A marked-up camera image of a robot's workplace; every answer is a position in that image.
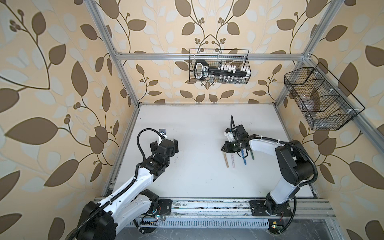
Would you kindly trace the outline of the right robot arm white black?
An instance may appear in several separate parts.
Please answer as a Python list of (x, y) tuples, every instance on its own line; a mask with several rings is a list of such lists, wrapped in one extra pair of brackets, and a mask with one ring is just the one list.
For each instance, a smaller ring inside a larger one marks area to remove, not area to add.
[(291, 214), (287, 223), (272, 222), (269, 232), (272, 235), (282, 235), (291, 225), (297, 211), (296, 193), (304, 186), (318, 179), (317, 167), (299, 141), (284, 142), (261, 135), (249, 135), (243, 125), (236, 125), (230, 119), (230, 127), (225, 130), (225, 141), (221, 151), (224, 154), (237, 154), (243, 160), (254, 151), (276, 156), (281, 178), (275, 188), (267, 193), (265, 201), (252, 200), (249, 202), (252, 215), (260, 217), (284, 217), (284, 211)]

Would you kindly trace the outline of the blue pen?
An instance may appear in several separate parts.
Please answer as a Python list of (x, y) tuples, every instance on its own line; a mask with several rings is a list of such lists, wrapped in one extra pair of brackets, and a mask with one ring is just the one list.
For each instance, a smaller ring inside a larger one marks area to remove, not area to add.
[(247, 165), (247, 161), (246, 161), (246, 156), (244, 154), (244, 150), (241, 150), (241, 156), (242, 156), (244, 164)]

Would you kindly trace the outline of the tan pen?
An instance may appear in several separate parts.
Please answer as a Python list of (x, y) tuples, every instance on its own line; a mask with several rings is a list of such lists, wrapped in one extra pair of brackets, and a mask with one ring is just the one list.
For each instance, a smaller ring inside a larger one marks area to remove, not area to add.
[(225, 152), (222, 152), (222, 153), (223, 153), (223, 156), (224, 156), (224, 159), (225, 159), (226, 167), (229, 168), (229, 162), (228, 162), (227, 154)]

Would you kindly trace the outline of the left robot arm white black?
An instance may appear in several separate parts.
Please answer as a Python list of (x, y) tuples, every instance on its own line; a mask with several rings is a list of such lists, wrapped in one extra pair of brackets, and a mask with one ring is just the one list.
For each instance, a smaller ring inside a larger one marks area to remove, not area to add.
[(159, 197), (148, 189), (179, 151), (178, 141), (169, 140), (165, 129), (155, 130), (159, 140), (150, 144), (151, 154), (135, 167), (135, 174), (98, 203), (90, 201), (82, 212), (69, 240), (114, 240), (129, 223), (137, 224), (141, 215), (159, 213)]

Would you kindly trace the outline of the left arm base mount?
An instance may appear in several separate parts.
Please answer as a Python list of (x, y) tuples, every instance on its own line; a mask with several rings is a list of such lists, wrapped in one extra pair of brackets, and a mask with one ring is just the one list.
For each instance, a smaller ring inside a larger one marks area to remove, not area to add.
[(158, 200), (147, 213), (133, 220), (135, 227), (141, 234), (152, 233), (161, 221), (166, 220), (166, 216), (170, 215), (173, 201), (170, 199)]

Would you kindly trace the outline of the pink pen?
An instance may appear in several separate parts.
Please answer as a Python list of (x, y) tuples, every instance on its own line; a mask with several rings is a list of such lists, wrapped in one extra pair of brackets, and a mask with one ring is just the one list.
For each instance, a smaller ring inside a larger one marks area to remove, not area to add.
[(235, 169), (236, 168), (236, 164), (235, 164), (235, 158), (234, 158), (234, 154), (233, 153), (231, 153), (231, 161), (232, 161), (232, 167), (233, 167), (233, 169)]

